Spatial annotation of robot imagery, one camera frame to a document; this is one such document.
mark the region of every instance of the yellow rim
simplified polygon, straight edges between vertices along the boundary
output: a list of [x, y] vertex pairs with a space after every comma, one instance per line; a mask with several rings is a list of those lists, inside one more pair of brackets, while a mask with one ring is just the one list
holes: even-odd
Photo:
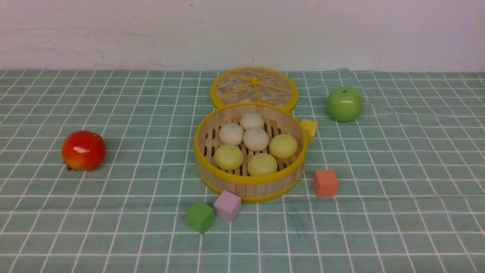
[[[283, 114], [287, 115], [288, 117], [290, 117], [294, 122], [296, 122], [296, 124], [298, 124], [298, 127], [303, 132], [303, 147], [302, 147], [302, 153], [295, 160], [295, 162], [293, 162], [293, 164], [289, 165], [288, 167], [286, 167], [285, 169], [283, 169], [281, 171], [278, 171], [278, 172], [275, 172], [275, 173], [272, 173], [272, 174], [269, 174], [269, 175], [251, 177], [251, 176], [241, 176], [241, 175], [235, 175], [235, 174], [227, 173], [225, 171], [222, 171], [222, 170], [216, 168], [215, 166], [213, 166], [210, 162], [208, 162], [205, 159], [204, 155], [202, 154], [202, 152], [199, 149], [199, 146], [197, 144], [197, 140], [199, 139], [199, 135], [200, 135], [200, 128], [202, 128], [202, 125], [204, 123], [206, 123], [206, 121], [208, 119], [210, 119], [212, 116], [217, 115], [219, 112], [224, 111], [225, 109], [232, 108], [232, 107], [238, 107], [238, 106], [245, 106], [245, 105], [264, 106], [264, 107], [268, 107], [268, 108], [271, 108], [271, 109], [274, 109], [274, 110], [278, 110], [278, 111], [282, 112]], [[207, 169], [210, 173], [212, 173], [216, 177], [219, 177], [219, 178], [224, 179], [226, 181], [231, 181], [231, 182], [236, 183], [236, 184], [242, 184], [242, 185], [266, 184], [266, 183], [274, 182], [274, 181], [281, 180], [281, 179], [287, 177], [288, 175], [290, 175], [291, 173], [296, 171], [303, 164], [303, 162], [305, 161], [305, 157], [307, 155], [307, 149], [308, 149], [307, 133], [306, 133], [305, 129], [303, 128], [303, 126], [301, 125], [301, 123], [298, 122], [298, 120], [294, 116], [290, 115], [287, 112], [282, 111], [280, 108], [278, 108], [276, 106], [264, 104], [264, 103], [259, 103], [259, 102], [241, 102], [241, 103], [227, 105], [227, 106], [224, 106], [222, 108], [216, 109], [215, 111], [210, 113], [208, 116], [206, 116], [202, 120], [202, 122], [200, 123], [199, 127], [197, 128], [197, 131], [195, 132], [195, 136], [194, 136], [195, 155], [197, 156], [200, 164], [202, 164], [202, 166], [204, 166], [205, 169]]]
[[[202, 182], [204, 183], [204, 185], [206, 185], [206, 187], [208, 189], [210, 189], [213, 193], [215, 193], [217, 195], [220, 195], [222, 193], [221, 190], [215, 188], [211, 183], [209, 183], [202, 176], [202, 174], [200, 173], [199, 167], [197, 167], [197, 172], [199, 173], [200, 180], [202, 180]], [[286, 189], [284, 189], [280, 192], [277, 192], [277, 193], [274, 193], [274, 194], [271, 194], [271, 195], [267, 195], [267, 196], [264, 196], [264, 197], [241, 197], [241, 201], [244, 202], [244, 203], [263, 203], [263, 202], [267, 202], [267, 201], [271, 201], [271, 200], [274, 200], [276, 198], [279, 198], [279, 197], [287, 194], [288, 192], [290, 192], [296, 186], [296, 184], [298, 184], [302, 175], [303, 175], [303, 172], [296, 178], [296, 180], [291, 185], [288, 186], [288, 188], [286, 188]]]
[[[275, 71], [275, 70], [271, 70], [271, 69], [267, 69], [267, 68], [258, 68], [258, 67], [246, 67], [246, 68], [233, 69], [231, 71], [225, 72], [224, 74], [222, 74], [219, 77], [217, 77], [215, 79], [215, 81], [212, 83], [212, 86], [210, 87], [210, 98], [212, 99], [212, 104], [214, 105], [214, 107], [216, 109], [226, 107], [226, 105], [224, 105], [222, 103], [222, 100], [221, 99], [223, 99], [223, 98], [225, 98], [225, 97], [227, 97], [227, 96], [229, 96], [229, 95], [231, 95], [233, 93], [238, 92], [239, 90], [241, 90], [242, 88], [244, 88], [244, 87], [246, 87], [248, 85], [254, 84], [252, 82], [252, 79], [249, 79], [249, 78], [246, 78], [246, 77], [242, 77], [242, 76], [234, 75], [233, 74], [233, 73], [238, 72], [238, 71], [241, 71], [241, 70], [261, 70], [261, 71], [264, 71], [264, 73], [261, 74], [258, 77], [258, 80], [262, 76], [264, 76], [265, 74], [267, 74], [267, 73], [272, 73], [272, 74], [278, 75], [281, 78], [285, 79], [290, 84], [291, 91], [285, 90], [285, 89], [281, 89], [281, 88], [279, 88], [277, 86], [268, 85], [268, 84], [265, 84], [265, 83], [258, 82], [258, 84], [259, 85], [268, 86], [268, 87], [271, 87], [271, 88], [274, 88], [274, 89], [277, 89], [277, 90], [280, 90], [280, 91], [284, 91], [284, 92], [288, 92], [288, 93], [293, 94], [292, 97], [291, 97], [290, 102], [288, 102], [288, 104], [285, 105], [284, 107], [279, 108], [280, 110], [285, 111], [287, 113], [290, 113], [296, 107], [296, 103], [298, 102], [298, 87], [296, 86], [295, 82], [292, 79], [290, 79], [287, 75], [285, 75], [285, 74], [283, 74], [281, 72]], [[218, 98], [217, 97], [217, 87], [219, 85], [219, 82], [221, 81], [221, 79], [223, 79], [223, 78], [225, 78], [225, 77], [227, 77], [229, 75], [234, 76], [234, 77], [241, 78], [243, 80], [246, 80], [246, 81], [248, 81], [248, 83], [245, 84], [245, 85], [243, 85], [243, 86], [240, 86], [239, 88], [237, 88], [237, 89], [235, 89], [235, 90], [233, 90], [231, 92], [229, 92], [224, 97]], [[261, 102], [261, 98], [259, 97], [258, 86], [257, 85], [255, 85], [255, 89], [256, 89], [256, 94], [257, 94], [257, 97], [258, 97], [258, 102]]]

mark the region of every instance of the cube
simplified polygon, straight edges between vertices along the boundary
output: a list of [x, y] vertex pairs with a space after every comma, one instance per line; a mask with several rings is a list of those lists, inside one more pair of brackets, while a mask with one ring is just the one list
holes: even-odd
[[317, 133], [318, 123], [309, 119], [302, 119], [301, 125], [307, 132], [308, 142], [312, 143], [315, 138], [315, 134]]
[[214, 203], [215, 214], [232, 222], [241, 209], [241, 198], [227, 190], [223, 190]]
[[337, 195], [339, 181], [333, 170], [318, 170], [313, 177], [313, 187], [317, 197], [332, 197]]
[[204, 234], [215, 221], [214, 209], [202, 201], [197, 201], [185, 213], [185, 221], [191, 229]]

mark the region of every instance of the white wall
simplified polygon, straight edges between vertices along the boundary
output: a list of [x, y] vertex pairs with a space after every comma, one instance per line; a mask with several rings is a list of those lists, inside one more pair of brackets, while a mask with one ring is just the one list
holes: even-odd
[[0, 69], [485, 71], [485, 0], [0, 0]]

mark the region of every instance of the orange block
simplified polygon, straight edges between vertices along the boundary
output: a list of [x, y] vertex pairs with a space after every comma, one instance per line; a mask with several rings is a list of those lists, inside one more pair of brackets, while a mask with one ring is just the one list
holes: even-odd
[[339, 181], [333, 170], [318, 170], [313, 177], [313, 187], [317, 197], [332, 197], [337, 195]]

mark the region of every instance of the green apple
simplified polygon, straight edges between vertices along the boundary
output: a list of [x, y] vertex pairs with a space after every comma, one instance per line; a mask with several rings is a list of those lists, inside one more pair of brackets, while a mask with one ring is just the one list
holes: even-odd
[[328, 97], [327, 113], [331, 119], [338, 122], [356, 120], [362, 114], [363, 108], [362, 96], [352, 87], [335, 89]]

